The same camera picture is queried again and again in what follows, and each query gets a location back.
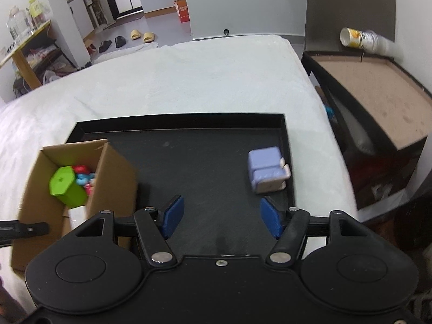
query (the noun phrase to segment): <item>plastic bottle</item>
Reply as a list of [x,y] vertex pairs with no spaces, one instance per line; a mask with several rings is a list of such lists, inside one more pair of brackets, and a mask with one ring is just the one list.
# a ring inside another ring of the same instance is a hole
[[36,28],[39,28],[42,23],[46,22],[43,8],[37,0],[30,0],[29,3],[30,15],[33,18]]
[[33,25],[27,12],[18,9],[16,6],[10,10],[6,26],[16,44],[20,44],[25,40],[33,30]]
[[363,49],[369,53],[403,59],[402,49],[394,42],[376,34],[374,31],[358,31],[344,28],[340,32],[340,42],[347,47]]

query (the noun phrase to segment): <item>plastic bag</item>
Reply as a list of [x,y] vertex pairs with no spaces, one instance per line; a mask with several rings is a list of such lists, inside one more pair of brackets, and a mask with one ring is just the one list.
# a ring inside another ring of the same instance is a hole
[[60,79],[57,74],[55,74],[53,71],[47,70],[44,74],[44,80],[43,85],[53,82],[54,80]]

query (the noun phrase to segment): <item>bed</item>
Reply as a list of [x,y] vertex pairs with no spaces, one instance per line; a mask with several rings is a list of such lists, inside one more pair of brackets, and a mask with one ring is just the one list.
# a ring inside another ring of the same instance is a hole
[[[353,189],[323,104],[288,41],[238,36],[181,43],[110,59],[0,109],[0,219],[16,219],[38,150],[64,143],[76,122],[162,113],[284,113],[297,207],[357,217]],[[308,241],[306,253],[325,240]],[[33,303],[0,249],[4,287]]]

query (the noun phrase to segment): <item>silver bolt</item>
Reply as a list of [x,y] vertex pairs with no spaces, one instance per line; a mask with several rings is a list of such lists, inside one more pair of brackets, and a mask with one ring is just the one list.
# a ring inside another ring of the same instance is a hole
[[224,259],[219,259],[218,261],[216,261],[216,265],[217,266],[227,266],[228,262]]
[[171,253],[168,252],[156,252],[152,254],[152,261],[156,263],[167,263],[173,258]]
[[291,255],[286,252],[275,252],[270,255],[270,261],[274,263],[288,263],[291,261]]

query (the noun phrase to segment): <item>green hexagonal container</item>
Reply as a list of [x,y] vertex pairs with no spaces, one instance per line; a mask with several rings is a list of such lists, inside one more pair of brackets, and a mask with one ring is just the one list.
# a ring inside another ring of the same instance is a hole
[[68,208],[82,206],[87,201],[86,191],[75,182],[71,166],[57,169],[50,180],[50,194],[56,196]]

